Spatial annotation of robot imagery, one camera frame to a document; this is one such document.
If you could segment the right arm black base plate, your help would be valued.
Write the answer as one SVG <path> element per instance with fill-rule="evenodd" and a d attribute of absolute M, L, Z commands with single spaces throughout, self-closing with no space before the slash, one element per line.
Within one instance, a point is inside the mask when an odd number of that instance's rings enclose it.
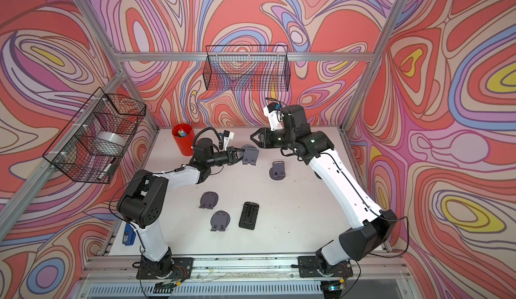
<path fill-rule="evenodd" d="M 315 255 L 297 257 L 297 263 L 293 264 L 292 268 L 297 269 L 300 277 L 303 278 L 338 277 L 346 280 L 353 276 L 353 269 L 349 260 L 330 265 L 323 258 Z"/>

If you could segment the grey phone stand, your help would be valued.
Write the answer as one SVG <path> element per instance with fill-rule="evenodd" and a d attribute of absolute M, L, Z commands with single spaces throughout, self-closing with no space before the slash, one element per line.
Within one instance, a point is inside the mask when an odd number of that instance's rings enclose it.
<path fill-rule="evenodd" d="M 269 171 L 270 178 L 280 181 L 286 177 L 285 164 L 283 161 L 274 161 Z"/>
<path fill-rule="evenodd" d="M 224 232 L 231 222 L 231 216 L 223 210 L 215 212 L 210 220 L 212 232 Z"/>
<path fill-rule="evenodd" d="M 257 160 L 259 157 L 259 149 L 250 145 L 246 144 L 242 148 L 242 163 L 244 165 L 252 165 L 256 166 Z"/>
<path fill-rule="evenodd" d="M 219 196 L 216 192 L 207 191 L 207 192 L 203 193 L 200 198 L 199 208 L 213 210 L 214 207 L 218 203 L 218 199 L 219 199 Z"/>

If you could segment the blue stapler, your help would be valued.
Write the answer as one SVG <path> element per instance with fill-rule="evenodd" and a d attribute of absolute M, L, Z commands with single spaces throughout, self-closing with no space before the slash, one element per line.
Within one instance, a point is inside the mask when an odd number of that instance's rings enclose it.
<path fill-rule="evenodd" d="M 122 235 L 122 244 L 124 246 L 132 246 L 134 245 L 134 241 L 136 238 L 136 233 L 130 223 L 125 224 L 124 233 Z"/>

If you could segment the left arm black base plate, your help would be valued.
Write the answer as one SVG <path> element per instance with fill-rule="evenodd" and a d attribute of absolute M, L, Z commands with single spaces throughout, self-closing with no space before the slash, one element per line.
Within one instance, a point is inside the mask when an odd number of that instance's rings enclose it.
<path fill-rule="evenodd" d="M 151 261 L 141 256 L 137 279 L 184 281 L 191 278 L 193 263 L 192 257 L 164 257 L 161 261 Z"/>

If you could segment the white marker in basket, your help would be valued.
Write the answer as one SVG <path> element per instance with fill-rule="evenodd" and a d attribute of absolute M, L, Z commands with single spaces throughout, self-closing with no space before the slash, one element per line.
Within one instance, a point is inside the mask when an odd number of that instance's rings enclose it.
<path fill-rule="evenodd" d="M 106 168 L 98 175 L 99 181 L 109 182 L 114 173 L 114 164 L 109 163 Z"/>

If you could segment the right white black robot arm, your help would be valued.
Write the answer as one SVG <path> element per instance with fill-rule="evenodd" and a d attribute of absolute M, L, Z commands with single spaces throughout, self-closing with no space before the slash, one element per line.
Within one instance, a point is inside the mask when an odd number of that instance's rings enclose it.
<path fill-rule="evenodd" d="M 382 209 L 347 170 L 330 138 L 311 129 L 300 105 L 283 106 L 272 99 L 263 108 L 269 125 L 250 139 L 262 149 L 277 148 L 295 156 L 325 183 L 342 207 L 350 228 L 315 253 L 321 273 L 349 260 L 360 261 L 388 241 L 398 222 L 392 210 Z"/>

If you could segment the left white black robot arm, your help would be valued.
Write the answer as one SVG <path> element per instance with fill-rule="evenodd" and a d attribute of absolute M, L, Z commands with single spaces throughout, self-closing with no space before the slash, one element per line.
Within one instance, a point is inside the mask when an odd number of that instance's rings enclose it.
<path fill-rule="evenodd" d="M 127 184 L 116 210 L 141 242 L 140 279 L 145 270 L 155 278 L 168 279 L 176 267 L 159 222 L 168 188 L 175 190 L 201 184 L 212 174 L 213 167 L 231 166 L 241 161 L 241 149 L 229 145 L 233 138 L 231 131 L 220 133 L 213 127 L 204 128 L 193 140 L 193 156 L 188 164 L 159 173 L 141 169 Z"/>

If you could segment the black rectangular phone stand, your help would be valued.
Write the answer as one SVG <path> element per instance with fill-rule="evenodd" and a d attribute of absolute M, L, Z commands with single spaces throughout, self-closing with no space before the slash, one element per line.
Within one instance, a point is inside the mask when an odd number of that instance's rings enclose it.
<path fill-rule="evenodd" d="M 239 228 L 254 230 L 257 222 L 259 212 L 259 204 L 252 202 L 245 202 L 239 220 Z"/>

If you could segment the red cylindrical pen cup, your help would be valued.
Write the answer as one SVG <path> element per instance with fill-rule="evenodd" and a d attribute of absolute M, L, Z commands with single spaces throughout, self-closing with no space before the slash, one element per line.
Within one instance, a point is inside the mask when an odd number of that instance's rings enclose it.
<path fill-rule="evenodd" d="M 183 156 L 192 156 L 194 138 L 196 136 L 189 124 L 178 124 L 172 129 L 173 138 Z"/>

